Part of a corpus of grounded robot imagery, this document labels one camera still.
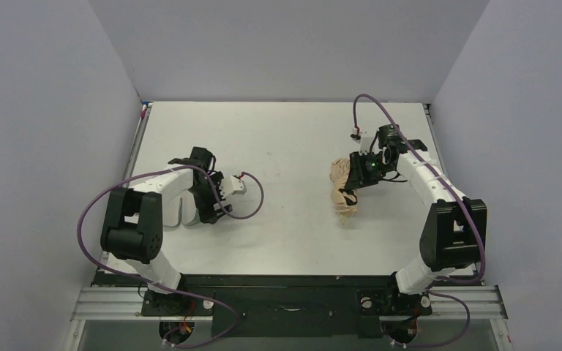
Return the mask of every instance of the crumpled brown paper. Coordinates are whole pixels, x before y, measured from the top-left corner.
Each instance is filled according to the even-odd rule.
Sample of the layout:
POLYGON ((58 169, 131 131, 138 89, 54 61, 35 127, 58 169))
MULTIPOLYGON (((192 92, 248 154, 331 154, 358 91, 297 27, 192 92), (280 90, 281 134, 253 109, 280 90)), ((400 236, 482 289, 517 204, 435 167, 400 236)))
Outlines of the crumpled brown paper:
POLYGON ((331 163, 331 181, 333 182, 333 190, 331 191, 331 200, 335 204, 335 209, 340 215, 341 223, 347 224, 348 217, 356 213, 356 194, 352 190, 344 190, 345 182, 348 181, 350 174, 350 160, 336 159, 331 163))

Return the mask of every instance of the wall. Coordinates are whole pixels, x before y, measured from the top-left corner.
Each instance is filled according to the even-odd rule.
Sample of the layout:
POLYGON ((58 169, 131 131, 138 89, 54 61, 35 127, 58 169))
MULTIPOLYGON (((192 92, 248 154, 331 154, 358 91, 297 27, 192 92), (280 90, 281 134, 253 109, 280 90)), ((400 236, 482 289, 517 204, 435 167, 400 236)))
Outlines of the wall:
POLYGON ((146 99, 431 102, 487 0, 90 0, 146 99))
POLYGON ((76 221, 121 178, 140 108, 87 1, 0 1, 0 350, 61 347, 94 271, 76 221))
POLYGON ((517 350, 562 350, 562 1, 492 0, 432 105, 517 350))

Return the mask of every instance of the white table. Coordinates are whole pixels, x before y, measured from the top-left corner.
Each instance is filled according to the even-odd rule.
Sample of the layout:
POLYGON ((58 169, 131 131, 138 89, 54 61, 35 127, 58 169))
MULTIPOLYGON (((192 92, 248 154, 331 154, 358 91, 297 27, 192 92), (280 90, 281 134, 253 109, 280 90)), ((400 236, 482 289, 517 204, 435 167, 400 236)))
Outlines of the white table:
MULTIPOLYGON (((423 140, 438 158, 421 104, 385 107, 408 138, 423 140)), ((357 110, 361 130, 389 123, 373 103, 357 110)), ((359 212, 346 226, 334 212, 330 164, 358 150, 352 127, 351 103, 155 102, 134 174, 163 169, 201 146, 225 176, 246 170, 266 192, 251 219, 165 229, 169 260, 182 273, 199 274, 388 275, 403 268, 419 253, 427 215, 408 184, 359 190, 359 212)), ((229 199, 235 214, 258 203, 257 186, 247 179, 247 188, 229 199)), ((134 271, 112 256, 108 264, 134 271)))

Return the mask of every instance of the purple hose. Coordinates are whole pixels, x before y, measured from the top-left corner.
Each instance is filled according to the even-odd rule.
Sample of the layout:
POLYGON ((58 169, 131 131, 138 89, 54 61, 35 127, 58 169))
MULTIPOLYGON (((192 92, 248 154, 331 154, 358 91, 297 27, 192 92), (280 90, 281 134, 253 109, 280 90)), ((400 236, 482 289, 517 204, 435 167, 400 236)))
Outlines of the purple hose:
POLYGON ((391 115, 389 115, 389 112, 386 110, 386 108, 384 108, 384 106, 375 97, 372 97, 371 95, 368 95, 368 94, 360 94, 354 99, 354 104, 352 106, 352 111, 353 111, 353 116, 354 116, 354 126, 357 127, 357 125, 356 125, 356 102, 358 102, 359 99, 361 99, 362 97, 366 97, 366 98, 372 100, 382 110, 382 112, 384 112, 384 115, 391 122, 391 124, 393 125, 393 128, 395 128, 395 131, 397 132, 397 134, 400 135, 402 140, 404 140, 408 149, 413 153, 413 155, 420 162, 424 162, 424 166, 427 167, 427 169, 430 170, 432 172, 432 174, 434 174, 435 177, 438 177, 437 178, 438 181, 440 181, 440 183, 443 184, 443 186, 447 189, 447 191, 449 191, 449 193, 451 193, 453 198, 460 205, 460 209, 464 213, 464 217, 466 218, 466 221, 471 226, 471 231, 473 232, 473 236, 475 236, 475 240, 477 241, 477 247, 479 248, 479 262, 480 262, 479 274, 477 274, 477 276, 475 276, 472 279, 455 279, 455 278, 451 278, 451 277, 448 277, 448 276, 438 276, 437 278, 440 279, 440 280, 446 280, 446 281, 453 282, 453 283, 456 283, 456 284, 477 284, 477 283, 480 283, 482 281, 482 279, 484 278, 484 273, 486 272, 486 252, 484 250, 484 244, 482 242, 482 237, 479 236, 479 231, 477 230, 477 226, 475 225, 475 221, 473 221, 473 218, 471 218, 471 214, 468 213, 468 210, 466 209, 466 206, 462 202, 462 199, 460 199, 460 196, 458 196, 456 194, 456 192, 452 189, 452 187, 449 184, 447 184, 446 181, 444 181, 442 178, 440 178, 440 175, 438 174, 438 171, 432 165, 430 165, 429 163, 426 163, 425 160, 423 159, 423 157, 421 157, 419 155, 419 153, 415 150, 415 148, 412 146, 412 144, 410 144, 408 142, 408 139, 406 139, 406 136, 404 136, 404 134, 402 133, 400 128, 397 126, 397 124, 395 124, 395 121, 393 121, 393 118, 391 117, 391 115))
MULTIPOLYGON (((466 310, 466 323, 464 324, 464 328, 462 328, 462 331, 460 331, 456 336, 454 336, 453 338, 451 338, 449 340, 441 341, 441 342, 435 342, 435 343, 432 343, 432 344, 406 344, 406 347, 423 348, 423 347, 441 347, 441 346, 449 345, 449 344, 457 341, 459 338, 463 337, 464 334, 466 334, 466 331, 468 330, 468 326, 471 325, 471 310, 468 309, 468 306, 464 301, 460 300, 459 298, 456 298, 455 296, 446 295, 446 294, 439 294, 438 292, 428 291, 427 293, 430 294, 430 295, 439 296, 441 298, 450 298, 450 299, 455 300, 455 301, 459 302, 460 304, 462 304, 462 306, 466 310)), ((404 344, 401 344, 397 341, 395 341, 394 343, 397 346, 404 346, 404 344)))
MULTIPOLYGON (((252 178, 257 183, 257 185, 259 186, 260 192, 261 192, 260 203, 259 203, 258 207, 255 209, 255 211, 253 211, 253 213, 251 213, 249 215, 246 215, 246 216, 234 216, 233 214, 230 214, 227 210, 225 210, 225 208, 222 206, 221 199, 220 199, 219 195, 217 194, 216 186, 214 185, 214 182, 210 179, 210 175, 208 175, 208 173, 206 173, 205 170, 203 170, 199 167, 195 167, 195 166, 182 165, 182 166, 179 166, 179 167, 171 168, 170 170, 159 170, 157 172, 150 172, 150 173, 135 175, 133 177, 124 179, 123 181, 120 181, 117 184, 114 184, 113 186, 109 186, 107 189, 102 190, 102 192, 100 192, 98 195, 96 195, 96 197, 94 197, 94 199, 89 204, 87 204, 87 206, 85 206, 85 209, 83 209, 83 213, 80 214, 80 217, 78 218, 78 224, 76 226, 76 238, 78 240, 78 247, 80 247, 80 250, 83 252, 85 257, 87 257, 88 260, 90 260, 92 263, 94 263, 99 268, 104 269, 105 271, 109 271, 111 273, 119 274, 119 275, 122 275, 122 276, 128 276, 128 277, 140 280, 140 281, 148 283, 148 284, 153 284, 155 287, 158 287, 159 289, 163 289, 163 290, 171 292, 171 293, 188 296, 190 298, 199 298, 201 300, 208 300, 208 301, 214 302, 215 304, 218 304, 218 305, 228 309, 236 317, 236 319, 233 321, 233 323, 227 329, 225 329, 224 331, 222 331, 222 332, 218 333, 217 335, 211 337, 208 340, 199 342, 197 344, 187 345, 187 346, 176 345, 176 347, 178 347, 178 348, 189 349, 189 348, 192 348, 192 347, 197 347, 197 346, 202 346, 202 345, 208 344, 209 342, 212 342, 212 341, 218 339, 219 337, 225 335, 226 333, 228 333, 231 329, 233 329, 238 324, 238 320, 239 320, 238 313, 234 309, 229 307, 229 305, 227 305, 226 303, 223 303, 222 301, 218 301, 217 299, 210 298, 210 297, 203 296, 203 295, 193 294, 192 292, 171 289, 170 287, 165 287, 165 286, 163 286, 161 284, 158 284, 158 283, 154 284, 153 281, 151 281, 149 279, 146 279, 146 278, 143 278, 142 276, 139 276, 137 274, 126 273, 126 272, 122 272, 122 271, 118 271, 116 269, 113 269, 113 268, 101 263, 99 260, 96 260, 96 258, 94 258, 89 253, 89 251, 87 251, 87 248, 85 247, 85 244, 83 243, 83 220, 85 219, 85 216, 87 215, 87 213, 89 212, 91 207, 96 202, 98 202, 98 200, 100 200, 100 198, 102 198, 104 195, 106 195, 107 193, 109 193, 111 190, 115 189, 118 186, 121 186, 123 184, 127 184, 131 181, 136 181, 137 179, 147 178, 147 177, 152 177, 152 176, 160 176, 162 174, 167 174, 169 172, 173 172, 173 171, 176 171, 176 170, 186 170, 186 169, 201 172, 202 174, 205 175, 206 179, 210 183, 210 186, 212 187, 212 193, 214 194, 214 198, 219 203, 222 211, 226 215, 228 215, 229 217, 234 218, 234 219, 249 219, 249 218, 253 217, 261 209, 261 207, 263 205, 263 186, 260 183, 260 181, 255 176, 253 176, 252 174, 247 173, 247 172, 242 172, 242 174, 244 174, 245 176, 248 176, 248 177, 252 178)), ((177 328, 173 329, 172 331, 169 331, 168 333, 166 333, 165 336, 164 336, 164 339, 167 339, 175 331, 177 331, 177 328)))

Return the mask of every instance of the purple cable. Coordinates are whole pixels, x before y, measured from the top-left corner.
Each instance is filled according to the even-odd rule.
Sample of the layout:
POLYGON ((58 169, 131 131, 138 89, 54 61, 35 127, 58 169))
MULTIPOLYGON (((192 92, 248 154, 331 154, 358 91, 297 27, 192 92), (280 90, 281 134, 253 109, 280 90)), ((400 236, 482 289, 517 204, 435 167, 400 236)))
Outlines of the purple cable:
MULTIPOLYGON (((441 347, 441 346, 446 346, 449 345, 455 341, 457 341, 459 338, 463 337, 464 334, 466 334, 466 331, 468 330, 468 326, 471 325, 471 310, 468 309, 467 304, 460 300, 459 298, 456 298, 455 296, 451 296, 451 295, 446 295, 446 294, 439 294, 438 292, 433 292, 433 291, 429 291, 427 292, 430 295, 434 295, 434 296, 439 296, 441 298, 450 298, 452 300, 455 300, 457 302, 459 302, 460 304, 462 304, 462 306, 464 307, 464 309, 466 310, 466 323, 464 324, 464 328, 462 328, 462 331, 460 331, 456 336, 454 336, 453 338, 446 340, 446 341, 441 341, 441 342, 435 342, 432 344, 406 344, 406 347, 416 347, 416 348, 422 348, 422 347, 441 347)), ((401 344, 397 341, 395 341, 395 344, 397 346, 404 346, 404 344, 401 344)))
MULTIPOLYGON (((146 279, 146 278, 143 278, 142 276, 139 276, 137 274, 118 271, 116 269, 113 269, 113 268, 101 263, 99 260, 96 260, 96 258, 93 257, 89 253, 89 251, 87 251, 87 248, 85 247, 85 244, 83 243, 83 220, 85 219, 85 216, 87 215, 87 213, 89 212, 91 207, 96 202, 98 202, 98 200, 100 200, 100 198, 102 198, 104 195, 106 195, 107 193, 109 193, 111 190, 115 189, 118 186, 124 185, 126 183, 131 182, 131 181, 136 181, 137 179, 147 178, 147 177, 152 177, 152 176, 160 176, 162 174, 167 174, 169 172, 173 172, 173 171, 176 171, 176 170, 186 170, 186 169, 195 170, 195 171, 201 172, 202 174, 205 175, 206 179, 210 183, 210 186, 212 187, 212 193, 214 194, 214 198, 216 199, 217 203, 219 203, 222 211, 226 215, 228 215, 229 217, 234 218, 234 219, 249 219, 249 218, 253 217, 261 209, 261 207, 263 205, 263 186, 260 183, 260 181, 255 176, 253 176, 252 174, 247 173, 247 172, 242 172, 242 174, 244 174, 245 176, 248 176, 251 179, 253 179, 257 183, 257 185, 259 186, 260 192, 261 192, 260 203, 259 203, 258 207, 255 209, 255 211, 253 211, 253 213, 251 213, 249 215, 246 215, 246 216, 234 216, 233 214, 230 214, 227 210, 225 210, 225 208, 222 206, 221 199, 220 199, 219 195, 217 194, 216 186, 214 185, 214 182, 212 182, 212 180, 210 179, 210 175, 208 175, 208 173, 206 173, 205 170, 203 170, 199 167, 195 167, 195 166, 182 165, 182 166, 179 166, 179 167, 171 168, 170 170, 159 170, 157 172, 150 172, 150 173, 135 175, 133 177, 124 179, 123 181, 120 181, 117 184, 114 184, 113 186, 109 186, 107 189, 102 190, 102 192, 100 192, 98 195, 96 195, 96 197, 94 197, 94 199, 91 200, 91 202, 88 203, 87 206, 85 206, 85 209, 83 209, 83 213, 80 214, 80 217, 78 218, 78 224, 76 226, 76 238, 78 240, 78 247, 80 247, 80 250, 83 252, 85 257, 87 257, 88 260, 90 260, 92 263, 94 263, 99 268, 102 268, 105 271, 109 271, 109 272, 114 273, 114 274, 119 274, 121 276, 128 276, 128 277, 140 280, 140 281, 148 283, 148 284, 153 284, 155 287, 158 287, 159 289, 163 289, 163 290, 171 292, 171 293, 180 294, 180 295, 183 295, 183 296, 188 296, 190 298, 198 298, 198 299, 201 299, 201 300, 208 300, 208 301, 214 302, 214 303, 228 309, 236 317, 236 319, 233 321, 233 323, 227 329, 225 329, 224 331, 222 331, 222 332, 218 333, 217 335, 211 337, 208 340, 199 342, 197 344, 187 345, 187 346, 176 345, 176 347, 183 348, 183 349, 189 349, 189 348, 193 348, 193 347, 202 346, 202 345, 208 344, 209 342, 212 342, 212 341, 218 339, 219 337, 225 335, 226 333, 228 333, 231 329, 233 329, 238 324, 238 320, 239 320, 238 313, 234 309, 232 309, 229 305, 227 305, 226 303, 223 303, 222 301, 218 301, 215 298, 210 298, 208 296, 194 294, 192 292, 171 289, 170 287, 166 287, 166 286, 163 286, 163 285, 158 284, 158 283, 155 284, 153 281, 151 281, 149 279, 146 279)), ((177 330, 177 328, 173 329, 172 331, 169 331, 168 333, 166 333, 165 336, 164 336, 164 339, 167 339, 167 337, 169 337, 176 330, 177 330)))
POLYGON ((456 192, 452 189, 452 187, 449 184, 447 184, 446 181, 444 181, 442 178, 440 178, 440 175, 438 174, 438 171, 432 165, 430 165, 429 163, 426 163, 425 160, 423 159, 423 157, 421 157, 419 155, 419 153, 415 150, 415 148, 412 146, 412 144, 410 144, 408 142, 408 139, 406 139, 406 136, 404 136, 404 134, 402 133, 400 128, 397 126, 397 124, 395 124, 395 121, 393 121, 393 118, 391 117, 389 112, 386 110, 386 108, 384 108, 384 106, 375 97, 372 97, 371 95, 368 95, 368 94, 360 94, 354 99, 354 104, 352 106, 352 111, 353 111, 353 116, 354 116, 354 126, 356 127, 356 102, 358 102, 359 99, 361 99, 362 97, 366 97, 366 98, 372 100, 382 110, 382 112, 384 112, 384 115, 391 122, 391 124, 393 125, 393 128, 395 128, 395 131, 397 132, 398 135, 400 135, 400 137, 402 138, 404 143, 406 143, 406 146, 413 153, 413 155, 420 162, 423 162, 424 163, 423 165, 425 167, 427 167, 427 169, 430 170, 432 172, 432 174, 434 174, 435 177, 439 177, 439 178, 437 178, 438 181, 440 181, 440 183, 443 184, 443 186, 447 189, 447 191, 449 191, 449 193, 452 195, 452 197, 460 205, 460 209, 464 213, 464 217, 466 218, 466 221, 471 226, 471 231, 473 232, 473 236, 475 236, 475 240, 477 241, 477 244, 478 244, 477 247, 479 248, 479 262, 481 264, 481 266, 479 267, 479 274, 477 274, 477 276, 472 278, 472 279, 455 279, 455 278, 451 278, 451 277, 448 277, 448 276, 438 276, 437 278, 440 279, 440 280, 446 280, 448 282, 453 282, 453 283, 456 283, 456 284, 477 284, 477 283, 480 283, 482 281, 482 279, 484 278, 484 273, 486 272, 486 252, 484 250, 484 244, 482 242, 482 237, 479 236, 479 231, 477 230, 477 226, 475 225, 475 221, 473 221, 473 218, 471 217, 471 214, 468 213, 468 210, 466 209, 466 206, 464 205, 464 202, 462 201, 462 199, 460 199, 460 196, 458 196, 456 194, 456 192))

